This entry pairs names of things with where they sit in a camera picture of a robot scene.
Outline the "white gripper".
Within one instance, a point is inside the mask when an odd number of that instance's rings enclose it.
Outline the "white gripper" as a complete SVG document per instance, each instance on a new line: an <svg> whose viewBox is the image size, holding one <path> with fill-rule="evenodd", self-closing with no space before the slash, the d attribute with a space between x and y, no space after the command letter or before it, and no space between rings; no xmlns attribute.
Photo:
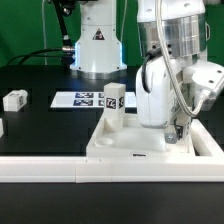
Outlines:
<svg viewBox="0 0 224 224"><path fill-rule="evenodd" d="M147 128L165 128L180 111L165 62L160 57L147 63L146 83L149 92L143 88L141 71L142 69L139 69L136 75L136 103L139 122ZM166 129L164 138L167 144L177 143L177 133L174 129Z"/></svg>

